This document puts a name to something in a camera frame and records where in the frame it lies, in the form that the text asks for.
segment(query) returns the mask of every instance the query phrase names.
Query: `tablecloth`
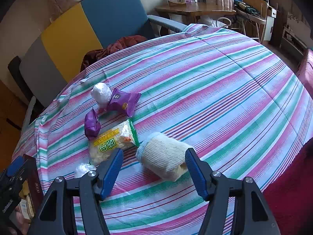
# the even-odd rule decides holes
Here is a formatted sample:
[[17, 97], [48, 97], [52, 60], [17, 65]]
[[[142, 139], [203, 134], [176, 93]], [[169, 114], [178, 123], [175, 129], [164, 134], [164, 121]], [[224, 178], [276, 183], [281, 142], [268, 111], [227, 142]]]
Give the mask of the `tablecloth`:
[[[142, 93], [133, 117], [140, 142], [162, 132], [194, 146], [213, 170], [234, 179], [251, 176], [262, 190], [313, 133], [312, 99], [275, 54], [234, 31], [191, 24], [91, 65], [29, 126], [13, 158], [36, 157], [44, 192], [55, 177], [73, 178], [76, 165], [89, 162], [84, 117], [92, 107], [100, 132], [126, 120], [118, 112], [105, 113], [91, 98], [98, 82]], [[110, 232], [197, 234], [208, 203], [189, 173], [163, 181], [135, 153], [135, 147], [124, 151], [111, 195], [101, 202]], [[74, 203], [83, 234], [79, 198]], [[230, 232], [233, 208], [230, 198], [224, 233]]]

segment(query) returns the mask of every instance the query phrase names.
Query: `white plastic-wrapped item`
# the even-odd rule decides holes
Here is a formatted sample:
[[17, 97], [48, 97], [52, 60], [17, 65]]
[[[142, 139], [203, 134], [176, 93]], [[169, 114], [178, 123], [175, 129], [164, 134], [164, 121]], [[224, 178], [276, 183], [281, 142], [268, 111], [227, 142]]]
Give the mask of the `white plastic-wrapped item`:
[[110, 157], [113, 149], [127, 150], [135, 145], [139, 146], [137, 133], [131, 120], [127, 119], [88, 142], [90, 163], [98, 165]]
[[95, 84], [90, 94], [91, 97], [94, 98], [98, 106], [106, 110], [106, 107], [111, 100], [111, 89], [105, 83], [100, 82]]
[[96, 170], [96, 167], [91, 164], [79, 164], [76, 166], [74, 177], [81, 178], [83, 175], [91, 170]]

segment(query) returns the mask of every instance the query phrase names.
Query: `purple snack package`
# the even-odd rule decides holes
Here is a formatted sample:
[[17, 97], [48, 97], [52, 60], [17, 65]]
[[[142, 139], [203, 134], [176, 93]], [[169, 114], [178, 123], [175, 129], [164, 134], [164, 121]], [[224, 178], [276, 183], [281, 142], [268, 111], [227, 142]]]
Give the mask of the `purple snack package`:
[[131, 94], [115, 88], [107, 107], [107, 111], [116, 110], [128, 117], [131, 117], [134, 114], [135, 105], [140, 96], [141, 93]]
[[98, 136], [101, 129], [99, 118], [92, 108], [85, 116], [85, 135], [89, 140], [93, 140]]

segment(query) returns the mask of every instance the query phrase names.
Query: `rolled sock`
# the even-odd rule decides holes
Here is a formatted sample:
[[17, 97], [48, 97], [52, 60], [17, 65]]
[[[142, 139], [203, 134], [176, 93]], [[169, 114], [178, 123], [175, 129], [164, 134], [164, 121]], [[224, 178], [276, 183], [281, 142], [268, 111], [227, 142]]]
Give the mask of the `rolled sock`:
[[164, 180], [176, 181], [187, 171], [185, 152], [192, 146], [155, 132], [140, 144], [136, 158]]

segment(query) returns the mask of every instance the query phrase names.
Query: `metal bolt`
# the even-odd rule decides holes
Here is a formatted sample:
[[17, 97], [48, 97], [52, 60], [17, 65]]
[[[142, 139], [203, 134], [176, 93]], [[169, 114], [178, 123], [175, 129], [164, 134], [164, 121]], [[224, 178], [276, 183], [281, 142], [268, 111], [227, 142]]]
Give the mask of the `metal bolt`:
[[88, 176], [90, 177], [94, 177], [97, 174], [97, 172], [95, 170], [91, 170], [90, 172], [88, 172]]
[[215, 171], [212, 172], [212, 175], [214, 177], [220, 177], [222, 174], [218, 170], [215, 170]]
[[61, 177], [61, 176], [56, 177], [54, 181], [60, 183], [63, 181], [63, 177]]
[[251, 178], [251, 177], [246, 177], [245, 180], [246, 180], [247, 183], [252, 183], [253, 182], [253, 178]]

